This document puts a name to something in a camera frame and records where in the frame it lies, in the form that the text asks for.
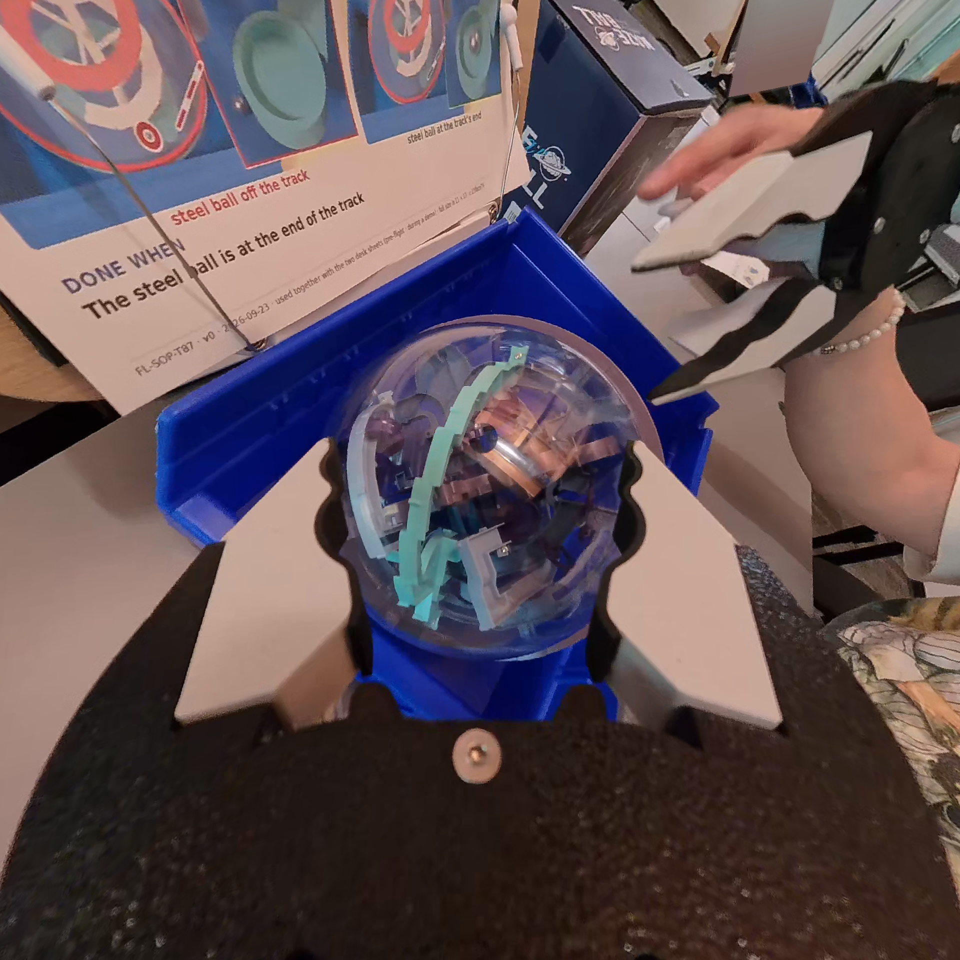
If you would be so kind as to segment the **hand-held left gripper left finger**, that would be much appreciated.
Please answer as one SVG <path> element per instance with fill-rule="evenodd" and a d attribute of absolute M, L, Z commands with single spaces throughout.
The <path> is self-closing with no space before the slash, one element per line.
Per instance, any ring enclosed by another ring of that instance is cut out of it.
<path fill-rule="evenodd" d="M 359 674 L 350 576 L 315 523 L 333 496 L 315 443 L 226 534 L 174 719 L 268 706 L 290 730 L 343 718 Z"/>

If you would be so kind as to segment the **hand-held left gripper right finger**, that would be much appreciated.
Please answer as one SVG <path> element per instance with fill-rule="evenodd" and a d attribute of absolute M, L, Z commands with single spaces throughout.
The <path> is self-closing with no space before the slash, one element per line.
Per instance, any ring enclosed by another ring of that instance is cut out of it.
<path fill-rule="evenodd" d="M 586 634 L 591 680 L 662 731 L 683 710 L 773 731 L 784 717 L 738 547 L 642 441 L 629 443 Z"/>

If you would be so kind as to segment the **person's right hand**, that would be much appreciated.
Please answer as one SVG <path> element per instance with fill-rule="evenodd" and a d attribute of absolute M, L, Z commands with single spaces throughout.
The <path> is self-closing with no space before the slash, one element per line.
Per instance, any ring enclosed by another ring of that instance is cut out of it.
<path fill-rule="evenodd" d="M 647 175 L 637 197 L 652 202 L 674 191 L 679 199 L 698 200 L 755 158 L 795 146 L 823 111 L 753 102 L 738 106 Z"/>

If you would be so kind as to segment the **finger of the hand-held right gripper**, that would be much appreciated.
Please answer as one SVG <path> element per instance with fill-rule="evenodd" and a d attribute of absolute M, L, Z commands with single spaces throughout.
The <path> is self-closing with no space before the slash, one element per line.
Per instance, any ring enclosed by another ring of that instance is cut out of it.
<path fill-rule="evenodd" d="M 666 229 L 633 258 L 643 273 L 709 258 L 734 241 L 759 239 L 790 218 L 827 220 L 841 207 L 867 162 L 873 133 L 798 156 L 764 154 L 708 194 L 669 213 Z"/>
<path fill-rule="evenodd" d="M 654 406 L 770 369 L 803 345 L 829 340 L 837 294 L 810 279 L 774 279 L 736 300 L 672 320 L 668 338 L 690 354 L 647 395 Z"/>

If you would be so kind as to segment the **person's right forearm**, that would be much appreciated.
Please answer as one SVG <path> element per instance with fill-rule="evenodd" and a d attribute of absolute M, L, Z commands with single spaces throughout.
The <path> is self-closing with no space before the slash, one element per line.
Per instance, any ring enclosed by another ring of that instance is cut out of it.
<path fill-rule="evenodd" d="M 829 344 L 785 365 L 792 450 L 834 507 L 904 546 L 916 581 L 958 586 L 958 446 L 938 436 L 896 353 L 890 287 Z"/>

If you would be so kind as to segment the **clear maze ball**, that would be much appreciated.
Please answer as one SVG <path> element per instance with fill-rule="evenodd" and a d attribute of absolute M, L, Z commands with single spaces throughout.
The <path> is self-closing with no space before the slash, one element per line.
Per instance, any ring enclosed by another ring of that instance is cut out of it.
<path fill-rule="evenodd" d="M 534 318 L 478 316 L 406 342 L 348 402 L 342 555 L 366 610 L 443 656 L 522 661 L 581 641 L 630 445 L 664 457 L 603 351 Z"/>

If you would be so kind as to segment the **dark blue toy box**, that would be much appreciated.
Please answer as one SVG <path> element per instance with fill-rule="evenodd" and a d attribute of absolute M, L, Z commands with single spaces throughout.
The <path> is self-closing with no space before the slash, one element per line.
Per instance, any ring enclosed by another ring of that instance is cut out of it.
<path fill-rule="evenodd" d="M 520 141 L 530 209 L 580 257 L 681 144 L 711 92 L 619 2 L 540 2 Z"/>

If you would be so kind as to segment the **blue plastic bin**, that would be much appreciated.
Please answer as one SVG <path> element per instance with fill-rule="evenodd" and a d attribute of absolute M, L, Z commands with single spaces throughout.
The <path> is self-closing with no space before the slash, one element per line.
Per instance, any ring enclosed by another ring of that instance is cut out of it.
<path fill-rule="evenodd" d="M 642 401 L 679 364 L 661 341 L 536 215 L 488 225 L 411 270 L 174 402 L 156 426 L 156 502 L 192 542 L 222 542 L 315 444 L 338 436 L 346 408 L 373 370 L 407 342 L 444 323 L 478 316 L 532 318 L 599 348 Z M 699 493 L 713 441 L 709 394 L 653 411 L 666 467 Z M 535 721 L 587 678 L 585 638 L 521 660 L 426 652 L 378 628 L 365 603 L 370 647 L 356 653 L 359 680 L 387 686 L 421 719 Z"/>

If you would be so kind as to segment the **patterned green garment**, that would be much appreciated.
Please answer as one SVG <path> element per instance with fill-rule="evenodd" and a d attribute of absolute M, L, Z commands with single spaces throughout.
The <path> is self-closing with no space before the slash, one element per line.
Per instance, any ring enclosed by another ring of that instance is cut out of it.
<path fill-rule="evenodd" d="M 910 765 L 958 888 L 959 598 L 874 602 L 823 631 Z"/>

